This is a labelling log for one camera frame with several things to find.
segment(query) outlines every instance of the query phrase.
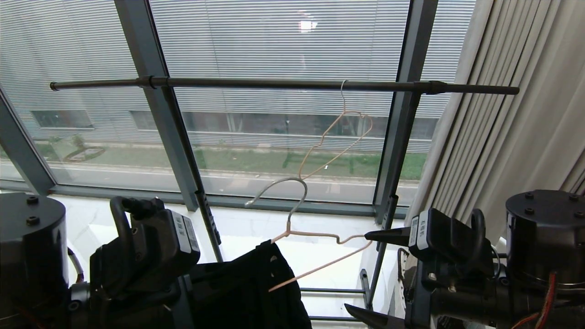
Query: wire hanger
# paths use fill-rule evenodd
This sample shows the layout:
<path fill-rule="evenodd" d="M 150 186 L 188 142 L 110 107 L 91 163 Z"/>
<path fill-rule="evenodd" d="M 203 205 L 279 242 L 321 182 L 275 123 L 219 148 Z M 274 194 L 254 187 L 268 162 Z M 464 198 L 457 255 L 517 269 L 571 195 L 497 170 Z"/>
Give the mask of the wire hanger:
<path fill-rule="evenodd" d="M 291 209 L 291 211 L 288 213 L 288 218 L 287 218 L 287 225 L 286 225 L 286 230 L 285 230 L 285 231 L 284 231 L 282 234 L 280 234 L 280 235 L 278 235 L 277 237 L 275 237 L 274 239 L 272 239 L 272 240 L 271 240 L 271 243 L 275 243 L 276 241 L 278 241 L 278 240 L 280 240 L 280 239 L 282 239 L 282 238 L 288 237 L 289 235 L 300 235 L 300 236 L 305 236 L 305 237 L 331 237 L 331 238 L 335 238 L 335 239 L 336 239 L 336 243 L 337 243 L 338 245 L 342 245 L 342 244 L 346 243 L 347 241 L 350 241 L 351 239 L 355 239 L 355 238 L 364 238 L 364 235 L 363 235 L 363 234 L 359 234 L 359 235 L 352 235 L 351 237 L 348 237 L 347 239 L 345 239 L 345 240 L 342 240 L 342 241 L 341 241 L 341 238 L 340 238 L 338 235 L 336 235 L 336 234 L 331 234 L 331 233 L 315 233 L 315 232 L 303 232 L 303 231 L 293 231 L 293 230 L 291 230 L 291 217 L 293 216 L 293 213 L 295 213 L 295 212 L 298 210 L 298 208 L 301 206 L 301 204 L 302 204 L 302 203 L 305 201 L 305 198 L 307 197 L 307 191 L 308 191 L 308 187 L 307 187 L 307 184 L 305 183 L 305 181 L 304 181 L 304 180 L 305 180 L 306 178 L 308 178 L 308 177 L 310 177 L 310 176 L 314 175 L 315 173 L 319 172 L 319 171 L 320 171 L 321 169 L 323 169 L 323 168 L 324 168 L 326 165 L 328 165 L 328 164 L 332 163 L 332 162 L 333 162 L 333 161 L 335 161 L 337 158 L 339 158 L 340 156 L 342 156 L 342 155 L 343 155 L 345 152 L 347 152 L 347 151 L 348 151 L 348 150 L 349 150 L 349 149 L 350 149 L 352 146 L 354 146 L 354 145 L 355 145 L 355 144 L 357 144 L 357 143 L 358 143 L 358 142 L 359 142 L 359 141 L 360 141 L 362 138 L 364 138 L 364 136 L 366 136 L 366 135 L 367 135 L 367 134 L 370 132 L 370 130 L 372 129 L 372 126 L 373 126 L 373 121 L 372 121 L 371 117 L 369 117 L 368 115 L 362 114 L 362 113 L 361 113 L 361 112 L 359 112 L 359 111 L 347 111 L 347 110 L 346 110 L 346 102 L 345 102 L 345 97 L 343 96 L 343 85 L 344 85 L 344 83 L 345 83 L 346 81 L 347 81 L 347 80 L 344 80 L 344 81 L 341 83 L 341 97 L 342 97 L 342 99 L 343 99 L 343 111 L 342 111 L 342 113 L 341 113 L 341 114 L 340 114 L 340 115 L 337 117 L 337 119 L 335 119 L 335 120 L 333 121 L 333 123 L 331 123 L 331 125 L 329 126 L 329 128 L 327 128 L 327 130 L 326 130 L 326 131 L 323 133 L 323 135 L 321 135 L 321 141 L 320 141 L 320 142 L 319 142 L 317 145 L 314 145 L 313 147 L 311 147 L 311 148 L 310 148 L 310 150 L 307 152 L 307 155 L 305 155 L 305 158 L 303 159 L 303 161 L 302 161 L 302 163 L 301 163 L 301 166 L 300 166 L 300 168 L 299 168 L 298 177 L 287 177 L 287 178 L 283 178 L 283 179 L 279 179 L 279 180 L 275 180 L 275 181 L 273 181 L 272 183 L 270 183 L 269 185 L 267 185 L 265 188 L 263 188 L 263 189 L 262 189 L 260 192 L 258 192 L 258 193 L 256 194 L 256 196 L 254 197 L 254 199 L 252 199 L 252 200 L 250 200 L 250 201 L 246 202 L 246 204 L 245 204 L 245 206 L 246 206 L 246 207 L 250 207 L 250 206 L 251 206 L 251 205 L 253 205 L 253 204 L 254 204 L 254 203 L 255 203 L 255 202 L 256 202 L 256 201 L 257 201 L 257 200 L 258 200 L 258 199 L 259 199 L 259 198 L 260 198 L 260 197 L 261 197 L 261 196 L 262 196 L 262 195 L 263 195 L 263 194 L 264 194 L 264 193 L 265 193 L 265 192 L 266 192 L 268 189 L 269 189 L 269 188 L 270 188 L 270 187 L 273 187 L 274 185 L 276 185 L 276 184 L 279 184 L 279 183 L 282 183 L 282 182 L 284 182 L 284 181 L 289 181 L 289 180 L 292 180 L 292 181 L 298 181 L 299 183 L 301 183 L 301 184 L 302 184 L 302 186 L 303 186 L 303 188 L 304 188 L 304 193 L 303 193 L 303 195 L 302 195 L 301 199 L 299 200 L 299 202 L 297 203 L 297 205 L 295 205 L 295 206 L 294 206 L 294 207 Z M 328 133 L 328 132 L 329 132 L 329 131 L 330 131 L 330 130 L 331 130 L 331 129 L 332 129 L 332 128 L 333 128 L 333 127 L 334 127 L 334 126 L 337 124 L 337 122 L 339 122 L 339 120 L 340 120 L 340 119 L 341 119 L 341 118 L 342 118 L 342 117 L 343 117 L 345 114 L 347 114 L 347 113 L 357 113 L 357 114 L 359 114 L 359 115 L 360 115 L 360 117 L 361 117 L 361 118 L 366 118 L 366 117 L 367 117 L 367 118 L 370 120 L 370 128 L 369 128 L 369 129 L 368 129 L 368 130 L 367 130 L 367 131 L 366 131 L 366 132 L 365 132 L 365 133 L 364 133 L 362 136 L 360 136 L 360 137 L 359 137 L 359 138 L 358 138 L 358 139 L 357 139 L 355 142 L 353 142 L 353 143 L 352 143 L 352 144 L 351 144 L 351 145 L 350 145 L 348 148 L 346 148 L 345 150 L 341 151 L 341 153 L 340 153 L 340 154 L 336 155 L 336 156 L 335 156 L 333 159 L 331 159 L 329 162 L 325 163 L 324 165 L 322 165 L 321 167 L 319 167 L 318 169 L 316 169 L 315 171 L 313 171 L 313 172 L 312 172 L 312 173 L 310 173 L 309 175 L 307 175 L 307 176 L 305 176 L 305 177 L 302 177 L 302 176 L 301 176 L 302 168 L 303 168 L 303 166 L 304 166 L 305 162 L 307 161 L 307 158 L 308 158 L 308 156 L 311 154 L 311 152 L 312 152 L 312 151 L 313 151 L 315 148 L 318 148 L 319 146 L 321 146 L 321 145 L 323 144 L 323 141 L 324 141 L 324 139 L 325 139 L 325 136 L 327 135 L 327 133 Z M 276 286 L 274 286 L 274 287 L 270 288 L 268 291 L 269 291 L 269 292 L 272 292 L 272 291 L 274 291 L 274 290 L 276 290 L 276 289 L 278 289 L 278 288 L 280 288 L 280 287 L 286 286 L 287 284 L 289 284 L 289 283 L 291 283 L 291 282 L 297 281 L 298 279 L 300 279 L 300 278 L 302 278 L 302 277 L 305 277 L 305 276 L 307 276 L 307 275 L 310 275 L 310 274 L 312 274 L 312 273 L 315 273 L 315 272 L 317 272 L 318 270 L 324 269 L 324 268 L 326 268 L 326 267 L 328 267 L 328 266 L 330 266 L 330 265 L 333 265 L 333 264 L 335 264 L 335 263 L 337 263 L 337 262 L 340 262 L 340 261 L 342 261 L 342 260 L 344 260 L 344 259 L 346 259 L 346 258 L 348 258 L 348 257 L 350 257 L 350 256 L 353 256 L 353 255 L 355 255 L 355 254 L 356 254 L 356 253 L 358 253 L 358 252 L 361 252 L 361 251 L 365 250 L 365 249 L 366 249 L 367 247 L 369 247 L 370 245 L 371 245 L 371 241 L 369 241 L 369 242 L 368 242 L 368 243 L 367 243 L 365 246 L 363 246 L 363 247 L 359 248 L 358 250 L 355 250 L 355 251 L 353 251 L 353 252 L 351 252 L 351 253 L 349 253 L 349 254 L 347 254 L 347 255 L 343 256 L 343 257 L 337 258 L 337 259 L 335 259 L 334 261 L 331 261 L 331 262 L 329 262 L 329 263 L 327 263 L 327 264 L 324 264 L 324 265 L 322 265 L 322 266 L 319 266 L 319 267 L 318 267 L 318 268 L 316 268 L 316 269 L 310 270 L 310 271 L 308 271 L 308 272 L 305 272 L 305 273 L 303 273 L 303 274 L 301 274 L 301 275 L 299 275 L 299 276 L 296 276 L 296 277 L 294 277 L 294 278 L 292 278 L 292 279 L 286 280 L 285 282 L 279 283 L 279 284 L 277 284 Z"/>

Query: white floor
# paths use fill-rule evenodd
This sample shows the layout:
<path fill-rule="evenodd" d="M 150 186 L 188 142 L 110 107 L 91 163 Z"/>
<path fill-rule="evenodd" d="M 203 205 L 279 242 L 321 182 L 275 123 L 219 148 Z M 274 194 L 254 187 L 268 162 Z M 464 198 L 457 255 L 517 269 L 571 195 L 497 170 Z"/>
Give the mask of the white floor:
<path fill-rule="evenodd" d="M 53 196 L 67 208 L 67 240 L 69 247 L 80 256 L 84 270 L 96 248 L 117 236 L 109 210 L 108 200 Z M 202 249 L 200 263 L 214 262 L 209 238 L 199 212 L 190 213 L 183 205 L 167 204 L 167 208 L 192 219 Z M 221 235 L 221 250 L 225 261 L 237 258 L 259 243 L 271 239 L 285 229 L 287 213 L 231 208 L 213 208 L 213 215 Z M 394 227 L 402 225 L 395 221 Z M 328 232 L 343 238 L 379 229 L 371 218 L 343 217 L 316 214 L 295 214 L 292 228 L 299 231 Z M 296 275 L 330 262 L 366 244 L 354 239 L 345 245 L 335 244 L 333 238 L 290 236 L 278 242 Z M 396 248 L 388 247 L 380 280 L 374 298 L 374 310 L 388 312 L 396 277 Z M 371 276 L 376 261 L 376 244 L 337 264 L 299 280 L 301 287 L 361 289 L 360 269 Z M 303 293 L 303 303 L 311 316 L 349 316 L 343 304 L 363 307 L 362 295 Z M 314 321 L 314 328 L 365 328 L 363 324 Z"/>

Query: black garment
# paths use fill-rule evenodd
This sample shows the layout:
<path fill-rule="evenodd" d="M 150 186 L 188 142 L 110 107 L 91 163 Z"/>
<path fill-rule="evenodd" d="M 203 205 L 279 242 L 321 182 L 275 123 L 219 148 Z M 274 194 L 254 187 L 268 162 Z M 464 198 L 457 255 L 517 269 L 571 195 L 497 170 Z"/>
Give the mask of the black garment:
<path fill-rule="evenodd" d="M 270 240 L 231 262 L 196 265 L 190 272 L 196 328 L 305 329 L 311 321 L 293 270 Z"/>

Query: beige curtain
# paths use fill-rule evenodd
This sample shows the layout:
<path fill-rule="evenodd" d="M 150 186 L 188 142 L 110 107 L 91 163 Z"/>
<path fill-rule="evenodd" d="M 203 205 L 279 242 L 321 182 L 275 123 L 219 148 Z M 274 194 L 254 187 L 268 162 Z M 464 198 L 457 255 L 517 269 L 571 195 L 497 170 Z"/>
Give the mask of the beige curtain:
<path fill-rule="evenodd" d="M 451 96 L 408 218 L 435 207 L 467 221 L 478 207 L 496 243 L 509 196 L 585 189 L 585 1 L 488 5 L 484 28 L 472 21 L 456 80 L 520 93 Z"/>

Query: bolt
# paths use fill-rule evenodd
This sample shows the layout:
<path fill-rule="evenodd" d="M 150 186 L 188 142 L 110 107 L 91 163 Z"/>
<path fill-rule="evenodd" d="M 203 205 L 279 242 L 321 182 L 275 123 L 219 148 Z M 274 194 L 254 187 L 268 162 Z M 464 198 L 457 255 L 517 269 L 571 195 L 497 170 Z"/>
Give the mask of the bolt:
<path fill-rule="evenodd" d="M 39 203 L 39 198 L 35 197 L 35 196 L 31 196 L 26 198 L 26 204 L 37 204 Z"/>
<path fill-rule="evenodd" d="M 30 216 L 29 218 L 26 219 L 26 225 L 28 226 L 34 226 L 37 225 L 38 223 L 40 223 L 40 218 L 37 216 Z"/>
<path fill-rule="evenodd" d="M 79 308 L 79 305 L 80 305 L 79 301 L 78 300 L 74 300 L 71 303 L 69 303 L 69 305 L 67 305 L 67 309 L 70 312 L 73 312 L 73 311 L 75 311 L 76 309 Z"/>

